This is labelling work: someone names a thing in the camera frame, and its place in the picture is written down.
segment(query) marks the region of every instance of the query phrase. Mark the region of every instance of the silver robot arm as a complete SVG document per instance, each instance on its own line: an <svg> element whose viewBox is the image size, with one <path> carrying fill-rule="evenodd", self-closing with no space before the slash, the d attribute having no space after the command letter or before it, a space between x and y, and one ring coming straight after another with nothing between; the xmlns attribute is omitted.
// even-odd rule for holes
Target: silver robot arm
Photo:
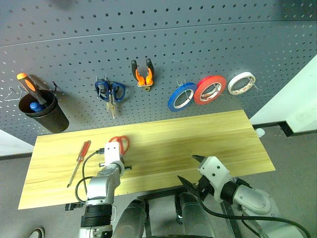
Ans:
<svg viewBox="0 0 317 238"><path fill-rule="evenodd" d="M201 162L198 171L213 188L214 199L238 205L244 216L282 217L276 203L267 192L237 184L229 170L216 156L196 158ZM276 221L251 221L262 238L303 238L299 230L287 223Z"/></svg>
<svg viewBox="0 0 317 238"><path fill-rule="evenodd" d="M90 180L87 188L86 209L81 217L79 238L112 237L110 220L114 191L120 185L123 173L119 143L106 143L105 167Z"/></svg>

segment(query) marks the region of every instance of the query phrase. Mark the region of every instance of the blue tape roll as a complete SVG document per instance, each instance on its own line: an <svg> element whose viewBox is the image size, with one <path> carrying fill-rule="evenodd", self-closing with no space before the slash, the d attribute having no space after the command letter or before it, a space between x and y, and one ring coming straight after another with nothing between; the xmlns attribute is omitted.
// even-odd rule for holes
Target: blue tape roll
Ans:
<svg viewBox="0 0 317 238"><path fill-rule="evenodd" d="M167 106L171 110L171 112L179 112L179 111L185 109L186 107L188 107L189 103L194 98L194 93L195 93L196 89L197 89L197 86L195 83L185 83L182 86L180 86L178 89L176 89L175 92L172 94L172 96L169 98L168 103L167 103ZM192 91L192 92L190 92L189 98L181 105L176 106L175 102L176 102L177 98L183 92L185 92L187 90Z"/></svg>

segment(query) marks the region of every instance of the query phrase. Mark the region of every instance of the scissors handle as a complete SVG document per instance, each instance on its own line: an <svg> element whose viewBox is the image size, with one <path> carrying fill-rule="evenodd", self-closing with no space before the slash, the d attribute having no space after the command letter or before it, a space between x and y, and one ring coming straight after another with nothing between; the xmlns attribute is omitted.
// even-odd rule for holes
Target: scissors handle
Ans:
<svg viewBox="0 0 317 238"><path fill-rule="evenodd" d="M95 88L97 95L104 101L109 102L109 83L104 80L98 80L95 83Z"/></svg>
<svg viewBox="0 0 317 238"><path fill-rule="evenodd" d="M111 87L112 87L111 94L113 95L114 101L121 102L125 96L125 86L121 83L113 82L111 83ZM122 90L122 96L118 98L117 93L120 89Z"/></svg>
<svg viewBox="0 0 317 238"><path fill-rule="evenodd" d="M130 146L130 141L129 141L128 137L126 135L115 136L115 137L111 138L109 142L113 142L113 141L119 142L120 155L123 156L127 152L127 150L129 149L129 146Z"/></svg>

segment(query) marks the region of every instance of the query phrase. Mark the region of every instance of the red screwdriver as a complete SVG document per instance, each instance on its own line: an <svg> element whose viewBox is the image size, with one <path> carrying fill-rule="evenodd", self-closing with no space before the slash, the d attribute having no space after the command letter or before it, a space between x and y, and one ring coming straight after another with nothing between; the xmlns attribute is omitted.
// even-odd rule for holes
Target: red screwdriver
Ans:
<svg viewBox="0 0 317 238"><path fill-rule="evenodd" d="M89 146L90 146L90 143L91 143L91 141L88 140L88 141L84 142L83 147L81 147L81 150L80 150L80 152L79 152L78 158L77 158L77 160L76 160L76 161L77 161L77 165L76 165L76 167L75 167L75 169L74 169L74 171L73 171L73 174L72 174L71 177L70 177L70 181L69 181L67 187L69 187L69 186L71 185L71 182L73 182L73 179L74 179L75 174L76 174L76 172L77 172L77 170L78 170L79 164L80 164L81 162L83 162L84 157L86 156L87 151L88 151L88 148L89 148Z"/></svg>

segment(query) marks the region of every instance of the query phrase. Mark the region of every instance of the tape roll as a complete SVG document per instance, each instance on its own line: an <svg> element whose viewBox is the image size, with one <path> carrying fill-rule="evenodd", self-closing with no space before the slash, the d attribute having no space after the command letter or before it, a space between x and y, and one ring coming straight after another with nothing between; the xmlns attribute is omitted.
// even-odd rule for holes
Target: tape roll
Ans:
<svg viewBox="0 0 317 238"><path fill-rule="evenodd" d="M244 78L249 79L249 82L244 87L242 87L238 90L232 90L233 85ZM243 73L240 73L237 76L233 77L230 80L230 82L228 83L228 91L232 95L239 95L239 94L245 93L250 88L252 88L252 86L254 85L255 82L256 82L256 78L254 77L253 74L251 74L250 72L243 72Z"/></svg>
<svg viewBox="0 0 317 238"><path fill-rule="evenodd" d="M224 91L226 83L226 79L220 75L203 78L197 84L197 90L194 94L195 103L203 105L212 102ZM204 93L204 91L211 86L214 86L214 89Z"/></svg>
<svg viewBox="0 0 317 238"><path fill-rule="evenodd" d="M197 89L197 86L195 83L185 83L182 86L180 86L178 89L175 90L175 92L172 94L172 96L169 98L167 106L171 110L171 112L179 112L186 107L189 106L189 103L193 99L194 92ZM179 96L183 93L187 92L188 98L185 102L183 102L180 105L176 105L176 101L179 98Z"/></svg>

